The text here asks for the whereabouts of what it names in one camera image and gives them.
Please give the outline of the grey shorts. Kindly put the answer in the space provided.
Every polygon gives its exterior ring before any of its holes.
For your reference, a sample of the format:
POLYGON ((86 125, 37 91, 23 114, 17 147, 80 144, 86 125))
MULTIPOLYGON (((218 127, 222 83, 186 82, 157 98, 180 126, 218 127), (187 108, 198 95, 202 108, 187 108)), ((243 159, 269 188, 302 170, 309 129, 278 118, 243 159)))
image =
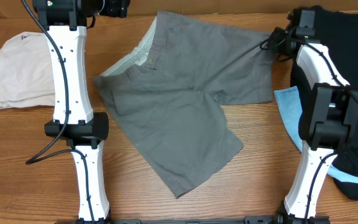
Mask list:
POLYGON ((132 51, 94 78, 116 123, 174 196, 221 170, 243 147, 224 105, 272 100, 267 32, 159 11, 132 51))

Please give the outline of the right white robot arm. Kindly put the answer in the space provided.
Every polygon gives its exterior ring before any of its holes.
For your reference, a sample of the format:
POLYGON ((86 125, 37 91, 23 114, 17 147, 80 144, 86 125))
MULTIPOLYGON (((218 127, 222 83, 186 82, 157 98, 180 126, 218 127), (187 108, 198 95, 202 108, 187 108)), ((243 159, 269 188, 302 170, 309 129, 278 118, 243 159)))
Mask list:
POLYGON ((310 90, 299 121, 301 161, 292 187, 272 223, 329 223, 316 216, 316 203, 338 153, 352 142, 358 120, 358 91, 338 72, 327 46, 316 39, 316 12, 301 7, 289 25, 271 33, 267 48, 301 68, 310 90))

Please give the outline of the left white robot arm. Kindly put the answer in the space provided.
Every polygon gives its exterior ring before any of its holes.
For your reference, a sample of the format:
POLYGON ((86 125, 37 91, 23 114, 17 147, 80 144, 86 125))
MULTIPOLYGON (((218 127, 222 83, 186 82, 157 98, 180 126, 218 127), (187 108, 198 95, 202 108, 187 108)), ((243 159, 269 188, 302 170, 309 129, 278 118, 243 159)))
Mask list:
POLYGON ((111 223, 111 211, 104 188, 103 147, 109 133, 105 112, 95 112, 90 103, 85 72, 87 20, 96 16, 125 18, 128 0, 35 0, 23 6, 45 35, 52 61, 55 89, 53 118, 44 126, 53 142, 66 141, 67 149, 51 154, 48 144, 31 157, 34 164, 53 156, 73 156, 80 208, 76 223, 111 223))

